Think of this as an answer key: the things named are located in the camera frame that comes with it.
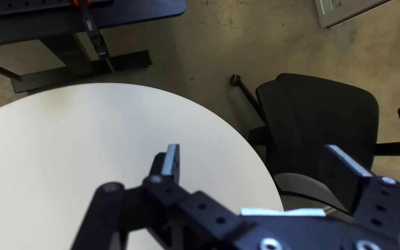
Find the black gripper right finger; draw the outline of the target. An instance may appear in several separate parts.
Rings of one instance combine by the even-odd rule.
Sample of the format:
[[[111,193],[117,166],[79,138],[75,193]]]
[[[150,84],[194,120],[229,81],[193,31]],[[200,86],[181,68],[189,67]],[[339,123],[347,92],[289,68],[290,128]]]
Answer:
[[[353,216],[364,185],[372,178],[372,174],[338,145],[325,145],[324,156],[329,173],[325,185],[343,209]]]

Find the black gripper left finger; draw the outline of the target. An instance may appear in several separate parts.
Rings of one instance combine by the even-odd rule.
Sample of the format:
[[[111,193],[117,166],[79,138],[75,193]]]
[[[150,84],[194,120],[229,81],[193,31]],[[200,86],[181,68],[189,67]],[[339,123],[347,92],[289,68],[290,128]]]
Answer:
[[[161,184],[168,180],[174,184],[179,182],[181,175],[181,146],[169,145],[165,152],[154,157],[150,173],[146,178],[150,184]]]

